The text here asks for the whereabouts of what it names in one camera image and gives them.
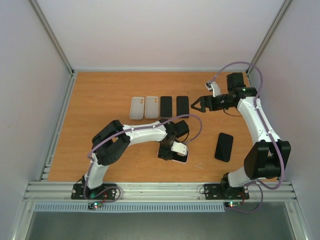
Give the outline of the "black smartphone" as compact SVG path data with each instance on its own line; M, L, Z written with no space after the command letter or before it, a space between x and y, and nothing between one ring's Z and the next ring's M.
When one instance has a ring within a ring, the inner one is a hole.
M173 99L171 96L160 97L160 117L171 118L173 116Z

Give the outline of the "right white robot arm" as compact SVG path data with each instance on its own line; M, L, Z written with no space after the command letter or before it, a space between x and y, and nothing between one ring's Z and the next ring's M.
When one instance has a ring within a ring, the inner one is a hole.
M202 113L236 108L247 125L252 148L245 157L243 166L225 173L220 183L208 192L223 200L235 199L254 182L266 189L276 190L284 180L291 145L288 141L281 140L273 130L262 108L258 91L245 85L242 73L228 74L226 81L228 92L225 94L221 93L215 81L208 81L205 86L212 94L199 97L191 104L191 108Z

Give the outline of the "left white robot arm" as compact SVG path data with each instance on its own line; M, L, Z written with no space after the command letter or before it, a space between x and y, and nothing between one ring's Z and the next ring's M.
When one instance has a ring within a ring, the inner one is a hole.
M102 194L103 178L107 169L133 145L157 142L159 159L186 163L189 150L178 138L188 133L189 126L184 120L174 123L160 119L142 125L121 124L119 120L110 122L92 139L92 148L87 154L90 165L82 181L83 197L86 200L96 199Z

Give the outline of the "white phone case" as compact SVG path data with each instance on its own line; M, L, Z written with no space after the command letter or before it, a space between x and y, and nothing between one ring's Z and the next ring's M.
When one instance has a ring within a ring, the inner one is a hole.
M145 98L134 96L131 98L129 118L131 120L142 120L145 112Z
M159 98L158 96L147 96L145 98L146 119L157 119L159 117Z

